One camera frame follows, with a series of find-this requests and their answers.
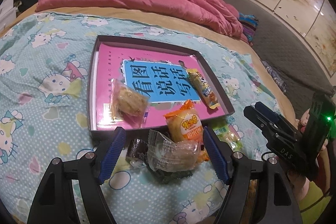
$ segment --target pink blanket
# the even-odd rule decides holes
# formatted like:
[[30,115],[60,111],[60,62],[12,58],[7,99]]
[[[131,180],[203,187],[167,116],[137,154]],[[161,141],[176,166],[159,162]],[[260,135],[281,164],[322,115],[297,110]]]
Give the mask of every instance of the pink blanket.
[[168,15],[246,40],[238,11],[223,0],[39,0],[36,11],[60,7],[115,7]]

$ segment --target silver bolt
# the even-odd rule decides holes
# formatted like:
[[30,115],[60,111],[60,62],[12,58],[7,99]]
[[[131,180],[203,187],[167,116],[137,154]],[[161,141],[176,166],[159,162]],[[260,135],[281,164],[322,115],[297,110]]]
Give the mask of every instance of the silver bolt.
[[59,164],[59,162],[60,162],[60,159],[59,159],[59,158],[54,158],[54,159],[51,161],[51,163],[54,164],[54,165]]
[[243,157],[243,154],[241,152],[234,152],[233,156],[237,159],[241,159]]
[[278,161],[276,158],[268,158],[268,161],[271,163],[271,164],[276,164]]
[[93,158],[95,156],[95,154],[93,153],[93,152],[87,152],[86,154],[85,154],[85,157],[87,158],[87,159],[91,159],[91,158]]

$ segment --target gray quilted fabric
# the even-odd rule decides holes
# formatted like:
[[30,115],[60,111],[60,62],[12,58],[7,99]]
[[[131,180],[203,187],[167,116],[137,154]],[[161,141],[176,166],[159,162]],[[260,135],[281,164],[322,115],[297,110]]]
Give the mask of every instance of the gray quilted fabric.
[[267,61],[287,85],[286,96],[297,118],[310,107],[314,91],[333,94],[333,87],[305,45],[276,17],[251,0],[224,0],[259,20],[253,50]]

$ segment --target blue patterned fabric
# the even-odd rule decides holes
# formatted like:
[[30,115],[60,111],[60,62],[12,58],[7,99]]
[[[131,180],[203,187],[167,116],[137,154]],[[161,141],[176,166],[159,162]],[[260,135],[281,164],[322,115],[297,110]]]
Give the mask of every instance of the blue patterned fabric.
[[[260,159],[266,140],[244,116],[257,101],[278,110],[249,55],[214,41],[132,20],[85,15],[31,15],[0,39],[0,195],[9,212],[26,222],[40,180],[54,157],[80,158],[92,146],[87,128],[87,82],[97,35],[145,38],[200,51],[236,110],[227,123],[248,157]],[[210,162],[193,176],[161,185],[147,167],[133,169],[126,149],[102,185],[120,224],[197,223],[214,213],[226,194]],[[77,181],[81,221],[87,222]]]

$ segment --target bed sheet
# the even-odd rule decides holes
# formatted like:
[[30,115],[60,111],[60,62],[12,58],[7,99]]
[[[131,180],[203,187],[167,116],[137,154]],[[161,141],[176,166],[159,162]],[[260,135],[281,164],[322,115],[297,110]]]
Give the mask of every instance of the bed sheet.
[[[253,68],[251,55],[202,36],[133,20],[55,12],[31,15],[0,39],[0,189],[5,206],[20,220],[26,222],[52,158],[77,159],[95,149],[87,129],[86,86],[97,34],[151,39],[202,52],[236,110],[226,120],[240,135],[246,154],[260,159],[266,151],[261,132],[242,111],[259,100],[279,108]],[[69,67],[75,70],[71,72],[77,77],[74,81]],[[138,223],[192,224],[220,207],[226,186],[210,162],[200,165],[192,177],[160,185],[146,167],[132,169],[124,159],[125,151],[111,179],[102,185],[118,223],[136,219]],[[78,182],[73,188],[80,219],[87,221]]]

